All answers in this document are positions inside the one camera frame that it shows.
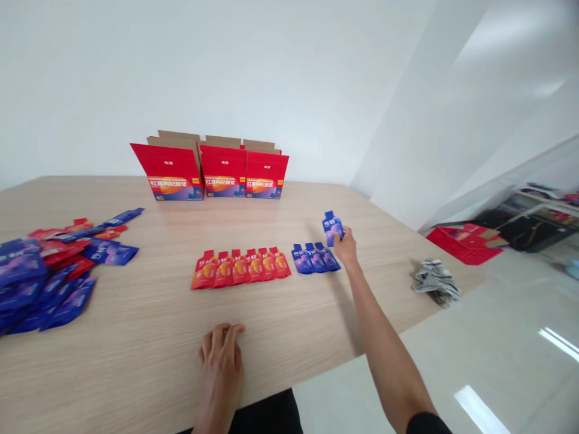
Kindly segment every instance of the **fingers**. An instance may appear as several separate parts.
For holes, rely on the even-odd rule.
[[[229,328],[227,331],[227,336],[225,337],[224,348],[227,354],[231,357],[234,356],[235,348],[235,337],[237,333],[243,333],[245,331],[245,326],[243,324],[235,324]]]
[[[219,351],[223,347],[223,333],[230,327],[228,322],[222,322],[213,329],[213,339],[211,340],[211,350]]]
[[[207,357],[211,352],[211,339],[213,338],[213,330],[206,333],[203,336],[203,343],[201,344],[201,348],[203,349],[203,356]]]
[[[235,347],[233,349],[233,357],[235,370],[237,372],[241,371],[243,373],[244,369],[243,369],[243,360],[241,359],[241,348],[239,347],[237,342],[235,343]]]

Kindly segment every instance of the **person's right hand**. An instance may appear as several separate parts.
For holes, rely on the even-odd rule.
[[[334,250],[344,265],[354,265],[358,262],[356,240],[354,240],[351,228],[344,226],[344,237],[342,240],[340,240],[340,234],[334,232]]]
[[[201,400],[195,433],[227,434],[239,405],[243,384],[241,350],[235,342],[242,324],[219,324],[203,337],[199,361],[203,367]]]

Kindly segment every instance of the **crumpled cloth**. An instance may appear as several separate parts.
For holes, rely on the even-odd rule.
[[[439,306],[445,309],[460,300],[460,288],[448,268],[438,259],[426,259],[416,273],[415,292],[431,292]]]

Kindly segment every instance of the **black sleeve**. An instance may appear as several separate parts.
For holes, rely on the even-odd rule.
[[[452,434],[448,429],[446,424],[436,415],[432,413],[418,413],[414,415],[410,422],[408,422],[408,428],[406,428],[406,434]]]

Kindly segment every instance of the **wooden table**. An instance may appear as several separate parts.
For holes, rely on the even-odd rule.
[[[301,275],[294,243],[323,241],[333,210],[353,228],[359,260],[398,332],[440,308],[410,285],[421,260],[444,261],[464,292],[483,278],[421,235],[333,184],[287,182],[281,200],[156,202],[145,177],[45,177],[0,192],[0,242],[74,218],[99,224],[144,207],[119,238],[140,247],[127,266],[96,267],[88,310],[70,325],[0,339],[0,432],[161,433],[191,427],[201,337],[247,326],[239,344],[247,405],[362,354],[346,273]],[[190,291],[203,251],[273,247],[293,275]]]

